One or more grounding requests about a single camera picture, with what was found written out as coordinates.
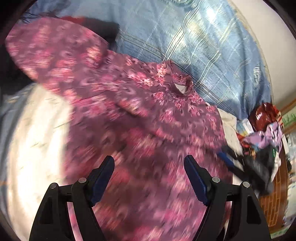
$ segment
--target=red fabric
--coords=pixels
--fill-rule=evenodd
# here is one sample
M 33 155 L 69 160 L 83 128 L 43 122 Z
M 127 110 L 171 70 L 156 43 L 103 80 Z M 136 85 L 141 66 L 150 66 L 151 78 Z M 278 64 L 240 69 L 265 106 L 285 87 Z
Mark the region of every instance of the red fabric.
M 271 103 L 263 103 L 252 111 L 249 121 L 255 131 L 266 131 L 268 124 L 277 121 L 279 110 Z
M 61 19 L 63 20 L 67 20 L 67 21 L 71 21 L 73 23 L 77 23 L 79 25 L 83 25 L 83 21 L 84 21 L 84 17 L 81 17 L 81 18 L 74 18 L 74 17 L 71 17 L 71 16 L 65 16 L 65 17 L 61 17 Z
M 184 157 L 193 155 L 228 183 L 232 174 L 215 154 L 226 144 L 218 110 L 194 91 L 190 76 L 171 61 L 144 63 L 109 51 L 89 29 L 56 18 L 16 25 L 6 45 L 30 78 L 73 105 L 65 182 L 114 157 L 115 171 L 94 207 L 107 240 L 191 241 L 205 206 Z M 75 222 L 73 229 L 77 234 Z

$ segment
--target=bed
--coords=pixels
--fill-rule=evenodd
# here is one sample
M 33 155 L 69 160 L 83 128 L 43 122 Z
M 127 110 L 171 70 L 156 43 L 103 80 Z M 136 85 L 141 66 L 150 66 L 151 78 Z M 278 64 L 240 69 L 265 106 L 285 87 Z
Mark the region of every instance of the bed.
M 246 21 L 240 20 L 234 6 L 227 0 L 38 0 L 19 21 L 27 23 L 45 15 L 84 16 L 118 23 L 118 52 L 148 62 L 174 61 L 182 71 L 192 76 L 201 97 L 231 114 L 235 122 L 247 118 L 261 103 L 271 101 L 270 77 L 264 55 L 255 36 L 250 34 Z M 31 92 L 26 92 L 21 118 L 17 118 L 16 127 L 12 129 L 9 153 L 1 160 L 2 165 L 8 165 L 8 171 L 1 174 L 3 188 L 0 197 L 8 200 L 9 205 L 1 204 L 0 208 L 22 241 L 28 239 L 30 232 L 23 227 L 26 222 L 32 222 L 48 185 L 53 181 L 62 183 L 62 150 L 57 150 L 54 144 L 59 142 L 59 148 L 63 146 L 62 141 L 67 134 L 65 116 L 70 110 L 58 98 L 49 96 L 47 99 L 51 100 L 45 101 L 47 94 L 37 85 Z M 39 110 L 45 112 L 50 109 L 46 105 L 50 106 L 52 101 L 61 108 L 48 111 L 45 116 L 32 112 L 33 109 L 38 110 L 38 106 L 34 106 L 37 104 L 42 104 Z M 28 121 L 28 118 L 35 118 L 37 122 Z M 45 130 L 48 133 L 56 127 L 59 131 L 55 136 L 45 136 Z M 42 159 L 46 153 L 40 148 L 46 141 L 55 150 L 56 155 L 49 156 L 54 161 Z M 27 178 L 28 172 L 34 174 L 34 178 Z M 37 180 L 45 174 L 49 175 L 46 181 L 38 183 Z M 32 192 L 25 194 L 25 187 Z M 30 209 L 35 211 L 29 216 Z M 25 215 L 23 221 L 17 220 L 19 213 Z

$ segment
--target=blue bedsheet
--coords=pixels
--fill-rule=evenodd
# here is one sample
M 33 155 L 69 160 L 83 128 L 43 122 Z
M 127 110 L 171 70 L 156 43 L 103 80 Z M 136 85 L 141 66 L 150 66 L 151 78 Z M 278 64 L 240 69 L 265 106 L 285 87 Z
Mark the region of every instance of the blue bedsheet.
M 257 45 L 227 0 L 38 0 L 24 18 L 48 12 L 119 23 L 118 52 L 171 59 L 205 101 L 239 120 L 271 101 Z

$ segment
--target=floral pattern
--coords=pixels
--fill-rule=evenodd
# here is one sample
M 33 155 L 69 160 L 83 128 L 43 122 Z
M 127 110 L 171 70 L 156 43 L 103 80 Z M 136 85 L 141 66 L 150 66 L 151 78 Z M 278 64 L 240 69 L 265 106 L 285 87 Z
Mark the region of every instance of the floral pattern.
M 6 46 L 31 79 L 73 106 L 65 183 L 114 157 L 94 207 L 107 240 L 192 240 L 205 207 L 184 171 L 185 156 L 226 182 L 232 174 L 215 154 L 226 142 L 217 108 L 194 91 L 190 76 L 171 61 L 143 63 L 109 51 L 91 30 L 56 18 L 15 25 Z M 73 210 L 70 218 L 77 235 Z

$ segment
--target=purple cloth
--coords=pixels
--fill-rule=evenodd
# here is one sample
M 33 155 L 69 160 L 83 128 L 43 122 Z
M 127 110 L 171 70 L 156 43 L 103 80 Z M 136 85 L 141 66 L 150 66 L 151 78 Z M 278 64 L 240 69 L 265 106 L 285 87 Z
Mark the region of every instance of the purple cloth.
M 114 157 L 115 171 L 93 208 L 107 240 L 191 241 L 206 208 L 184 171 L 185 156 L 232 181 L 215 154 L 226 143 L 220 115 L 191 77 L 171 61 L 144 63 L 109 51 L 94 32 L 56 18 L 16 25 L 6 45 L 30 78 L 73 105 L 65 182 Z
M 280 152 L 282 135 L 283 133 L 278 122 L 273 122 L 267 126 L 265 133 L 263 131 L 257 131 L 244 138 L 243 141 L 260 149 L 264 149 L 270 144 L 275 148 L 278 147 Z

